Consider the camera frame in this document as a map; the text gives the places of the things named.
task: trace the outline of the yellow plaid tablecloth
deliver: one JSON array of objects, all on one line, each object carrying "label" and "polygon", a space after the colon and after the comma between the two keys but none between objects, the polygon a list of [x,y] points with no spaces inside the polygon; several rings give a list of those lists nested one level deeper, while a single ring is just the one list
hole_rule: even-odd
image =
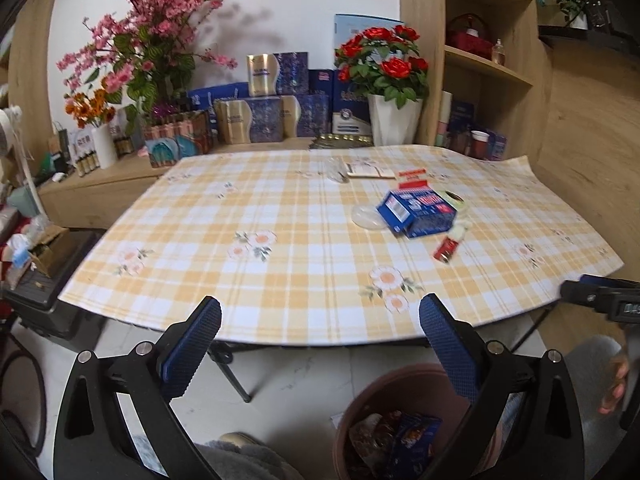
[{"label": "yellow plaid tablecloth", "polygon": [[[449,265],[444,235],[396,237],[351,222],[393,180],[325,178],[324,161],[426,167],[474,222]],[[204,296],[223,309],[218,338],[334,345],[422,335],[420,298],[436,293],[473,325],[556,298],[563,280],[622,261],[533,175],[527,159],[480,162],[427,146],[250,152],[186,158],[111,227],[60,299],[149,328],[185,320]]]}]

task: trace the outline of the white vase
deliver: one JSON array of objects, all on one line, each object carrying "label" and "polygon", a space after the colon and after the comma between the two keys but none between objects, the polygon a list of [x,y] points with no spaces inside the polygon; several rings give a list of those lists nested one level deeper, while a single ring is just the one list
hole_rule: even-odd
[{"label": "white vase", "polygon": [[374,146],[395,146],[414,142],[422,110],[422,99],[407,101],[398,110],[396,100],[385,101],[382,95],[369,96],[371,131]]},{"label": "white vase", "polygon": [[584,30],[588,30],[589,24],[587,22],[587,16],[584,12],[578,14],[575,19],[570,24],[571,28],[583,28]]},{"label": "white vase", "polygon": [[109,125],[103,124],[98,128],[94,128],[91,131],[91,136],[94,139],[95,154],[98,156],[100,167],[103,170],[110,168],[118,160],[118,154],[109,131]]}]

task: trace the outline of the red artificial rose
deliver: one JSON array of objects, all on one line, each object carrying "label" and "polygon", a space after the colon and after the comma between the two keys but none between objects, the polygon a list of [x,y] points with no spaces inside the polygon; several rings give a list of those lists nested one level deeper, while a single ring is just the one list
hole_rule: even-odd
[{"label": "red artificial rose", "polygon": [[411,63],[411,66],[414,67],[415,70],[424,70],[426,72],[426,70],[429,68],[429,63],[427,63],[427,60],[421,57],[409,56],[409,63]]},{"label": "red artificial rose", "polygon": [[346,83],[351,77],[349,76],[349,67],[343,66],[338,72],[338,79],[343,83]]},{"label": "red artificial rose", "polygon": [[409,74],[411,73],[411,64],[406,61],[402,61],[402,59],[398,59],[397,57],[393,57],[389,61],[383,61],[380,63],[380,66],[387,75],[397,79],[409,77]]},{"label": "red artificial rose", "polygon": [[364,37],[368,40],[385,40],[389,41],[393,38],[393,33],[388,28],[371,27],[363,32]]},{"label": "red artificial rose", "polygon": [[394,31],[401,38],[406,38],[409,41],[415,41],[420,38],[420,35],[412,28],[405,27],[404,25],[396,25]]},{"label": "red artificial rose", "polygon": [[362,52],[361,46],[351,46],[346,44],[343,46],[342,51],[346,57],[356,57],[359,53]]}]

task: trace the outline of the white floor tile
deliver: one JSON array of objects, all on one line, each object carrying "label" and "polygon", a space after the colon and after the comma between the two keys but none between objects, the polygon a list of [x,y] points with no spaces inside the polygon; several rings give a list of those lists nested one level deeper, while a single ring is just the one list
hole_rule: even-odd
[{"label": "white floor tile", "polygon": [[[483,327],[479,332],[486,340],[496,338],[511,347],[529,326],[529,316],[521,316]],[[58,410],[76,355],[22,327],[16,327],[14,333],[34,353],[44,372],[47,438],[38,462],[44,475],[52,479]],[[127,354],[137,343],[155,342],[160,335],[110,320],[95,352],[98,357]],[[534,333],[520,352],[542,355],[544,345],[540,336]],[[217,365],[205,358],[185,396],[175,399],[172,408],[195,442],[205,443],[220,434],[241,431],[276,450],[306,480],[328,480],[335,478],[331,457],[335,429],[331,416],[346,410],[354,396],[383,374],[408,364],[436,361],[433,350],[420,347],[242,352],[235,355],[231,368],[245,389],[255,394],[254,400],[245,404]],[[11,384],[21,396],[25,388],[15,382]],[[6,398],[11,396],[12,391],[5,391]],[[142,428],[129,397],[120,397],[130,431],[140,434]],[[28,396],[14,402],[15,409],[25,414],[25,424],[34,431],[36,423],[30,425],[28,420],[37,420],[33,416],[37,402],[37,398]]]}]

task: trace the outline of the basket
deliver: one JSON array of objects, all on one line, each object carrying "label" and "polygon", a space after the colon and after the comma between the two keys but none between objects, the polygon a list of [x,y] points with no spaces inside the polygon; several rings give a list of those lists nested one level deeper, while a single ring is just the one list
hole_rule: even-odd
[{"label": "basket", "polygon": [[[465,30],[454,30],[454,27],[461,20],[467,21]],[[481,23],[483,29],[483,37],[478,38],[466,33],[466,30],[468,28],[476,28],[474,27],[474,20]],[[494,44],[491,41],[489,26],[486,24],[485,20],[483,20],[477,14],[473,13],[460,14],[460,16],[455,17],[447,24],[446,44],[459,50],[469,52],[470,54],[476,54],[476,56],[484,57],[485,59],[491,59],[491,50],[494,47]]]}]

